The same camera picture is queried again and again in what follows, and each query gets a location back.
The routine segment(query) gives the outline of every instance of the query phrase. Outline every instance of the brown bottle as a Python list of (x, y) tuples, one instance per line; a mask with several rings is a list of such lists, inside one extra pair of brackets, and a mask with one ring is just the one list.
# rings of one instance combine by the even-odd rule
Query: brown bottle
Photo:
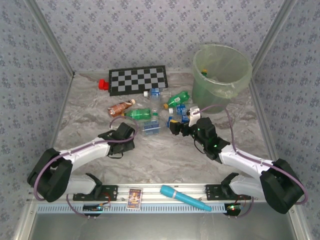
[(132, 105), (136, 104), (136, 101), (134, 99), (131, 99), (129, 101), (124, 101), (121, 103), (118, 103), (116, 105), (113, 105), (108, 108), (108, 113), (112, 117), (119, 116), (122, 114), (127, 108), (131, 107)]

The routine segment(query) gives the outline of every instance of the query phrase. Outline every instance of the green plastic bottle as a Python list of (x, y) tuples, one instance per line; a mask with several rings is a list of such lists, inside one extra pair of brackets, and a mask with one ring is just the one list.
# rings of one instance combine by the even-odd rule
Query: green plastic bottle
[(134, 120), (148, 120), (151, 118), (150, 108), (133, 109), (126, 113), (122, 113), (122, 116), (128, 116)]
[(165, 109), (176, 107), (179, 104), (184, 103), (190, 98), (187, 91), (182, 91), (177, 95), (170, 97), (169, 101), (163, 106)]

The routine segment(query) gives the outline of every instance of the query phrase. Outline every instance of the blue microphone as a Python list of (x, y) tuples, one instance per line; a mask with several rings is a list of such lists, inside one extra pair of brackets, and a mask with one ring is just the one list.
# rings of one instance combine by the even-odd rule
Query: blue microphone
[(160, 193), (165, 195), (168, 198), (177, 199), (181, 202), (184, 202), (185, 204), (189, 204), (191, 206), (194, 206), (195, 208), (206, 210), (208, 212), (212, 211), (212, 208), (208, 205), (206, 205), (204, 202), (199, 201), (193, 197), (187, 196), (177, 190), (174, 190), (172, 187), (167, 185), (162, 185), (160, 189)]

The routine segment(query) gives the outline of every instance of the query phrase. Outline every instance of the metal strip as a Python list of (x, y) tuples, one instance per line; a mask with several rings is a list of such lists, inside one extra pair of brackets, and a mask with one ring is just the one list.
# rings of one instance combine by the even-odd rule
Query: metal strip
[(13, 240), (29, 239), (32, 225), (36, 217), (37, 203), (26, 203), (20, 215), (20, 220), (15, 228)]
[[(252, 77), (256, 75), (259, 67), (261, 66), (263, 60), (265, 59), (268, 51), (272, 47), (278, 33), (282, 29), (285, 24), (289, 14), (291, 13), (293, 7), (297, 3), (297, 0), (285, 0), (282, 4), (281, 9), (279, 10), (271, 28), (269, 29), (258, 53), (255, 55), (252, 66), (253, 66), (253, 74)], [(272, 137), (269, 124), (267, 121), (267, 117), (265, 115), (265, 111), (262, 105), (262, 102), (259, 97), (259, 92), (257, 90), (256, 84), (253, 80), (250, 81), (249, 84), (250, 93), (252, 96), (253, 105), (257, 114), (257, 119), (260, 125), (261, 133), (263, 136), (263, 140), (267, 147), (269, 156), (272, 160), (276, 161), (279, 156), (276, 150), (275, 142)], [(311, 240), (310, 229), (307, 226), (306, 218), (303, 213), (302, 207), (300, 205), (295, 205), (289, 211), (290, 219), (294, 228), (294, 232), (296, 234), (297, 239), (299, 240)]]
[[(195, 213), (226, 213), (224, 203), (207, 203), (212, 211), (205, 211), (185, 203), (142, 203), (140, 209), (128, 209), (127, 204), (111, 204), (103, 211), (82, 211), (83, 204), (72, 204), (80, 213), (85, 214), (195, 214)], [(38, 204), (37, 214), (73, 214), (68, 204)]]
[(294, 8), (295, 4), (298, 0), (284, 0), (283, 4), (278, 11), (269, 31), (267, 32), (257, 54), (254, 56), (252, 61), (252, 76), (256, 75), (257, 70), (259, 69), (260, 65), (262, 64), (263, 60), (265, 59), (268, 51), (270, 50), (271, 46), (274, 44), (278, 33), (282, 29), (283, 25), (287, 21), (289, 14), (291, 13), (292, 9)]
[[(204, 203), (215, 203), (215, 204), (225, 204), (234, 203), (234, 199), (229, 200), (207, 200), (206, 185), (211, 183), (179, 183), (179, 184), (169, 184), (166, 185), (174, 188), (176, 191), (186, 194), (194, 199), (202, 201)], [(161, 183), (141, 183), (141, 184), (117, 184), (118, 194), (116, 201), (112, 201), (112, 205), (124, 204), (128, 200), (130, 189), (143, 189), (142, 194), (142, 204), (178, 204), (181, 203), (179, 200), (166, 197), (160, 193), (162, 187)], [(265, 199), (255, 199), (256, 203), (265, 203)], [(54, 202), (55, 204), (65, 204), (66, 195), (63, 195), (58, 200)], [(72, 204), (99, 204), (101, 201), (72, 201)]]
[[(272, 47), (278, 33), (280, 32), (281, 28), (285, 24), (290, 12), (292, 11), (293, 7), (295, 6), (297, 0), (285, 0), (275, 17), (273, 24), (269, 28), (266, 37), (263, 40), (263, 43), (260, 46), (258, 53), (255, 55), (252, 61), (252, 78), (255, 77), (259, 67), (261, 66), (263, 60), (265, 59), (268, 51)], [(257, 113), (257, 119), (260, 125), (260, 129), (262, 132), (263, 140), (265, 142), (269, 157), (276, 161), (279, 156), (276, 150), (275, 142), (273, 140), (271, 131), (269, 129), (269, 124), (267, 121), (267, 117), (265, 115), (265, 111), (261, 100), (259, 98), (259, 93), (255, 84), (255, 81), (251, 80), (249, 83), (249, 89), (252, 96), (253, 105), (255, 111)]]
[(57, 140), (59, 129), (60, 129), (60, 126), (61, 126), (62, 119), (64, 117), (64, 113), (65, 113), (65, 109), (66, 109), (66, 105), (67, 105), (67, 100), (68, 100), (68, 97), (69, 97), (69, 93), (70, 93), (70, 89), (71, 89), (71, 85), (72, 85), (73, 80), (74, 80), (74, 76), (71, 76), (69, 84), (68, 84), (68, 87), (66, 89), (66, 93), (65, 93), (64, 98), (63, 98), (63, 102), (62, 102), (62, 106), (61, 106), (61, 109), (60, 109), (60, 112), (59, 112), (57, 123), (56, 123), (56, 125), (54, 127), (53, 136), (51, 138), (50, 145), (49, 145), (50, 148), (54, 147), (55, 142)]
[(69, 77), (73, 76), (74, 72), (72, 70), (72, 67), (71, 67), (64, 51), (60, 47), (54, 33), (52, 32), (51, 28), (49, 27), (49, 24), (48, 24), (45, 16), (43, 15), (43, 13), (41, 12), (38, 4), (36, 3), (35, 0), (24, 0), (24, 2), (27, 5), (27, 7), (29, 8), (34, 20), (39, 25), (43, 35), (45, 36), (46, 40), (50, 44), (53, 52), (55, 53), (55, 55), (59, 59), (66, 74), (68, 74)]

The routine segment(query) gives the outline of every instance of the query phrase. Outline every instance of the red cap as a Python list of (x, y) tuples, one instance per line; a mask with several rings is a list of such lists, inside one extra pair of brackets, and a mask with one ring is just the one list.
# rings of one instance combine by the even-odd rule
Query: red cap
[(98, 87), (100, 90), (109, 90), (109, 82), (106, 82), (104, 79), (100, 79)]

